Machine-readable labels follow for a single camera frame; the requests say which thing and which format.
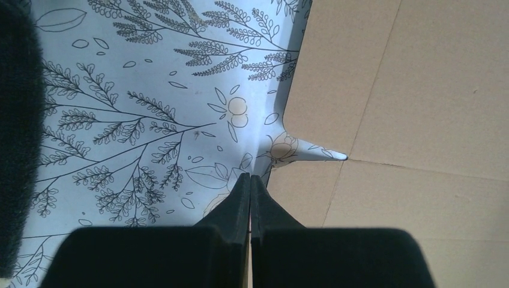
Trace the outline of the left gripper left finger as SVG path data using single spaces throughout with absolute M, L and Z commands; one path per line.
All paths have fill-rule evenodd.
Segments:
M 59 247 L 42 287 L 244 287 L 250 175 L 192 226 L 84 227 Z

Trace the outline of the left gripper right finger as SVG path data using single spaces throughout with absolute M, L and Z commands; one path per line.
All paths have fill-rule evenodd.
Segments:
M 434 287 L 417 241 L 393 228 L 311 228 L 250 180 L 254 287 Z

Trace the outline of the brown cardboard box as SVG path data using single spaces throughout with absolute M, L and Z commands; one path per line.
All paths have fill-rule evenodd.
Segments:
M 389 226 L 438 287 L 508 286 L 508 2 L 315 1 L 284 114 L 349 155 L 272 172 L 307 226 Z

